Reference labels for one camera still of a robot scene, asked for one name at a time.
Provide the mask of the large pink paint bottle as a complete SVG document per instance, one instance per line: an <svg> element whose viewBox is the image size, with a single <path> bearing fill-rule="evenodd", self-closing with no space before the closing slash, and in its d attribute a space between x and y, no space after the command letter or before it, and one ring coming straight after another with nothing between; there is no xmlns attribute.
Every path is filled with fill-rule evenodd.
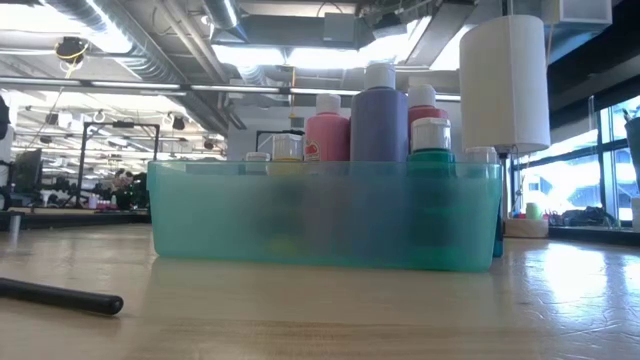
<svg viewBox="0 0 640 360"><path fill-rule="evenodd" d="M342 116L341 98L316 96L316 114L306 121L304 158L307 162L350 160L350 120Z"/></svg>

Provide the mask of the small yellow paint bottle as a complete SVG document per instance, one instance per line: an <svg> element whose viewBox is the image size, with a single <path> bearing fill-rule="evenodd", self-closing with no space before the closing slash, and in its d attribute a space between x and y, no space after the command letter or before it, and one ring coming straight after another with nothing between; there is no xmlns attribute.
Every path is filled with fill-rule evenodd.
<svg viewBox="0 0 640 360"><path fill-rule="evenodd" d="M272 138L270 175L298 175L302 173L304 142L301 135L281 133Z"/></svg>

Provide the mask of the large purple paint bottle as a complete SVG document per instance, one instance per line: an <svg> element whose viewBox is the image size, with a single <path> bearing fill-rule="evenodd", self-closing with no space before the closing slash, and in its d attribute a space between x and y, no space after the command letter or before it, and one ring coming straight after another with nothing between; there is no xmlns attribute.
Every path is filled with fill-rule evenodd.
<svg viewBox="0 0 640 360"><path fill-rule="evenodd" d="M350 160L404 162L409 151L408 97L396 89L390 63L366 67L364 89L351 102Z"/></svg>

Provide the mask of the small teal green paint bottle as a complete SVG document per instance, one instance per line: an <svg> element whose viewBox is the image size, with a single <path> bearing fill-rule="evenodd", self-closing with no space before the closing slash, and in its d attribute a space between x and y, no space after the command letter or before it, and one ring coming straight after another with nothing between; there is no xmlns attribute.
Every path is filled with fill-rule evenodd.
<svg viewBox="0 0 640 360"><path fill-rule="evenodd" d="M410 131L409 174L421 178L455 177L450 121L444 118L419 118L411 123Z"/></svg>

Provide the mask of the large red paint bottle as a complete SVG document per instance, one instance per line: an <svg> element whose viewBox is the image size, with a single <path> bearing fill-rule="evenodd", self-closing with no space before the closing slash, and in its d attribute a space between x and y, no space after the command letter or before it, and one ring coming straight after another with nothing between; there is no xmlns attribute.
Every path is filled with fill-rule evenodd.
<svg viewBox="0 0 640 360"><path fill-rule="evenodd" d="M419 84L408 90L409 123L421 118L448 119L448 113L436 106L436 91L430 84Z"/></svg>

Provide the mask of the dark green plastic cup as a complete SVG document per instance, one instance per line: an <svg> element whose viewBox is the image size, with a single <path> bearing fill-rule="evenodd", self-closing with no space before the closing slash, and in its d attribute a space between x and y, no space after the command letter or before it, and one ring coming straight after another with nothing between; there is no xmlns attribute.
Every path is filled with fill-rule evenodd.
<svg viewBox="0 0 640 360"><path fill-rule="evenodd" d="M640 192L640 117L635 117L625 124L627 143L636 174L636 184Z"/></svg>

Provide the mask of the translucent teal plastic bin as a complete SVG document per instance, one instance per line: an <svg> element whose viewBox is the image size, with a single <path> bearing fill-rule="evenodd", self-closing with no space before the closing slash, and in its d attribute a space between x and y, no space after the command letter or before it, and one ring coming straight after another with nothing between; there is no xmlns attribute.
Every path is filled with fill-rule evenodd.
<svg viewBox="0 0 640 360"><path fill-rule="evenodd" d="M153 161L163 257L484 272L496 164Z"/></svg>

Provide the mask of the person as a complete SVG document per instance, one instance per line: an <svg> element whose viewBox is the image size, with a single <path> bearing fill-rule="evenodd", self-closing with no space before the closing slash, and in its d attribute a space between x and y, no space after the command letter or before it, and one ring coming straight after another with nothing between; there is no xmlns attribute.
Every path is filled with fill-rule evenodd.
<svg viewBox="0 0 640 360"><path fill-rule="evenodd" d="M112 194L116 198L116 205L120 210L146 209L149 206L147 190L147 174L134 174L120 169L112 180Z"/></svg>

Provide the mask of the table lamp with white shade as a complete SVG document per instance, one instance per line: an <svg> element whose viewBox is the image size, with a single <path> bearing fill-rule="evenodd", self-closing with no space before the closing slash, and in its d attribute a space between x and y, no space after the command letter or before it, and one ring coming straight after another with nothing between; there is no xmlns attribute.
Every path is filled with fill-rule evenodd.
<svg viewBox="0 0 640 360"><path fill-rule="evenodd" d="M463 148L494 147L506 174L511 154L551 145L543 21L507 15L469 30L460 41Z"/></svg>

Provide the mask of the black bag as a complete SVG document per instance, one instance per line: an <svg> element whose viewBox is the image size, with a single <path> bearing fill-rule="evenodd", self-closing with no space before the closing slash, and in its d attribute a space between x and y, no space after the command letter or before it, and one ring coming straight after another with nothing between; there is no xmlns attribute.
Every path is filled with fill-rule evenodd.
<svg viewBox="0 0 640 360"><path fill-rule="evenodd" d="M561 215L561 225L569 227L607 227L618 226L618 221L603 208L587 206L583 210L567 210Z"/></svg>

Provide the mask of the black computer monitor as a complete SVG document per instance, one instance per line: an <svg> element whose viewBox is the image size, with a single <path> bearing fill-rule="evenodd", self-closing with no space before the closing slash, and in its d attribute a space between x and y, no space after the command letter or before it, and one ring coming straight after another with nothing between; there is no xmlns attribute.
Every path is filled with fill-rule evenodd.
<svg viewBox="0 0 640 360"><path fill-rule="evenodd" d="M36 191L41 182L42 150L26 151L17 155L12 166L12 184L16 193Z"/></svg>

